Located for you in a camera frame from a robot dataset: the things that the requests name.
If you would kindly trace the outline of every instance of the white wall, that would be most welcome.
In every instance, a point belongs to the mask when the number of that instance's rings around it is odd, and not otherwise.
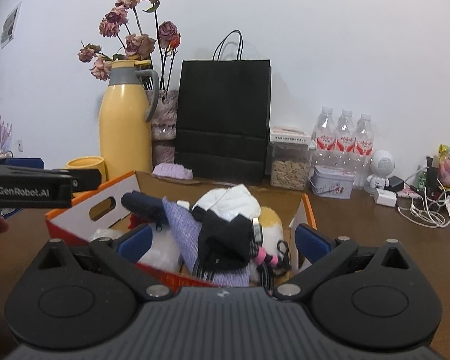
[[[13,124],[14,151],[23,139],[23,154],[41,156],[47,167],[98,154],[107,84],[76,53],[81,40],[110,54],[119,48],[97,31],[115,0],[0,0],[0,29],[20,1],[15,39],[0,50],[0,112]],[[375,147],[394,154],[401,176],[440,143],[450,145],[450,0],[161,2],[159,20],[172,20],[182,34],[181,59],[209,59],[238,28],[244,58],[271,60],[272,125],[311,131],[322,105],[335,118],[342,108],[355,121],[370,113]],[[152,16],[143,16],[152,35]]]

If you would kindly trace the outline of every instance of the black paper bag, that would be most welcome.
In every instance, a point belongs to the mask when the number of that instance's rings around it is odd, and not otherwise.
[[[198,177],[259,184],[270,89],[270,60],[183,61],[175,162]]]

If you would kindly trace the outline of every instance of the red and white label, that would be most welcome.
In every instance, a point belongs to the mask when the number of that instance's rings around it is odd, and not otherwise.
[[[317,146],[322,150],[333,150],[335,148],[334,135],[319,135],[317,136]]]
[[[372,140],[358,140],[356,141],[355,152],[360,155],[370,155],[372,153]]]
[[[337,137],[335,149],[341,152],[352,152],[355,147],[355,137],[350,135],[342,135]]]

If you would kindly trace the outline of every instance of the lilac cloth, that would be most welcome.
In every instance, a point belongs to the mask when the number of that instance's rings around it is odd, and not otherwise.
[[[183,165],[177,163],[159,163],[153,173],[155,176],[171,177],[173,179],[192,180],[193,173]]]
[[[190,211],[180,207],[176,203],[163,198],[163,208],[168,219],[168,224],[175,240],[180,247],[183,261],[189,272],[198,258],[198,234],[202,224],[195,219]],[[213,283],[225,287],[248,287],[250,281],[250,266],[234,271],[214,274]]]

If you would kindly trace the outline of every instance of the container lid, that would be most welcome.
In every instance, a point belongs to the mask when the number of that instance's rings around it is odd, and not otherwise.
[[[333,180],[353,181],[355,175],[346,169],[331,168],[329,166],[317,165],[315,171],[319,177]]]
[[[311,136],[295,127],[274,126],[270,128],[270,142],[310,146]]]

